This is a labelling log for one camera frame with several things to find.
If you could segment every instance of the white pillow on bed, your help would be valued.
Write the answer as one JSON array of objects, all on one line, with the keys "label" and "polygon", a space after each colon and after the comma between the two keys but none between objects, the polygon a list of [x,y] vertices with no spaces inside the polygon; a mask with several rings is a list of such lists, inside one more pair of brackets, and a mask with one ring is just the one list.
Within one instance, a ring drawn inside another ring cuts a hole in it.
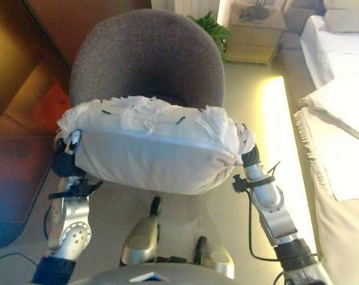
[{"label": "white pillow on bed", "polygon": [[325,20],[331,31],[359,33],[359,0],[324,0]]}]

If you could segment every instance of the drawer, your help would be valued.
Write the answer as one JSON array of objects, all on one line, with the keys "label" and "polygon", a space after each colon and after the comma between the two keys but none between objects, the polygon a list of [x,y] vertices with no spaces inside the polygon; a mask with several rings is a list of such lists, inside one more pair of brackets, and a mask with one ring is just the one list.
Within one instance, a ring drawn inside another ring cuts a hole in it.
[{"label": "drawer", "polygon": [[251,27],[232,26],[230,42],[248,44],[253,33]]},{"label": "drawer", "polygon": [[251,45],[277,46],[282,36],[282,30],[272,28],[255,28],[250,38]]},{"label": "drawer", "polygon": [[226,54],[231,59],[244,59],[247,47],[248,45],[237,45],[235,43],[229,43],[227,46]]},{"label": "drawer", "polygon": [[274,46],[248,46],[244,58],[251,61],[269,62],[275,52]]}]

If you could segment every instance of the nightstand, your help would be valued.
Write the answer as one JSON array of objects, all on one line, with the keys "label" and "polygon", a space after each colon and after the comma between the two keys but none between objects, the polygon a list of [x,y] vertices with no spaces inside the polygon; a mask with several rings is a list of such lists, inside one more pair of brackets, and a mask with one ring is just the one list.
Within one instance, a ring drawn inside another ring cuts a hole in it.
[{"label": "nightstand", "polygon": [[247,5],[232,3],[229,8],[228,28],[231,37],[226,54],[231,61],[268,64],[277,51],[286,24],[281,11],[269,9],[264,20],[242,21],[240,13]]}]

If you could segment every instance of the bed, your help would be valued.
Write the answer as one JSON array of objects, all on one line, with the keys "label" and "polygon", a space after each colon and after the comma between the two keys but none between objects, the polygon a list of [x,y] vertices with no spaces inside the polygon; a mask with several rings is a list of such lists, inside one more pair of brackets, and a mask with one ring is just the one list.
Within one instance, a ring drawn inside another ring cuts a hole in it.
[{"label": "bed", "polygon": [[320,257],[335,285],[359,285],[359,33],[332,32],[325,17],[311,16],[301,46],[316,91],[295,117],[310,162]]},{"label": "bed", "polygon": [[331,33],[324,17],[311,16],[301,35],[301,47],[315,87],[359,74],[359,33]]}]

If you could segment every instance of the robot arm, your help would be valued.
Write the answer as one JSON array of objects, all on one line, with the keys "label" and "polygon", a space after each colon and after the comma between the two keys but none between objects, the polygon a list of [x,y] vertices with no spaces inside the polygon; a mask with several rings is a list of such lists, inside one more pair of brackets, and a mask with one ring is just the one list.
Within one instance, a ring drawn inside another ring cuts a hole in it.
[{"label": "robot arm", "polygon": [[57,142],[52,169],[61,180],[58,192],[49,195],[52,200],[49,250],[37,267],[33,284],[67,284],[76,260],[91,239],[89,196],[100,187],[102,181],[88,185],[84,179],[85,172],[75,166],[74,155],[80,139],[81,132],[76,130],[67,145],[62,140]]},{"label": "robot arm", "polygon": [[284,207],[284,195],[262,166],[257,146],[242,156],[246,179],[235,176],[236,192],[249,190],[261,226],[284,269],[289,285],[332,285],[322,265],[312,255]]}]

